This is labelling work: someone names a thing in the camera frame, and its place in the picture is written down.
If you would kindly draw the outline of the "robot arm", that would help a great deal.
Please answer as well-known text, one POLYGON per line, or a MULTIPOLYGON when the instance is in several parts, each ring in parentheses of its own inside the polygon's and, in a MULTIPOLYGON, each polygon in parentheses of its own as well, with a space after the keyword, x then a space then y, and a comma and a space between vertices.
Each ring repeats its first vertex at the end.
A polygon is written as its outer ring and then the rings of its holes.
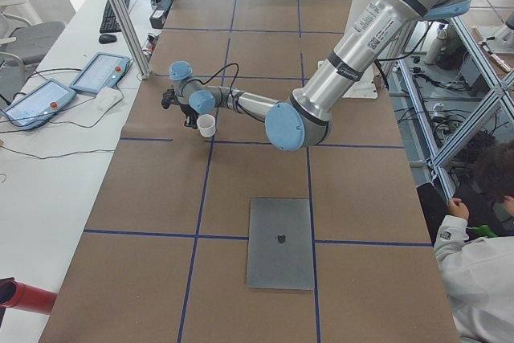
POLYGON ((306 85, 284 101, 233 87, 211 87, 193 75, 189 63, 178 61, 169 67, 172 86, 161 106, 179 106, 194 128, 201 115, 227 108, 263 122, 267 139, 278 149, 317 145, 331 128, 333 106, 407 23, 459 16, 470 5, 471 0, 371 0, 306 85))

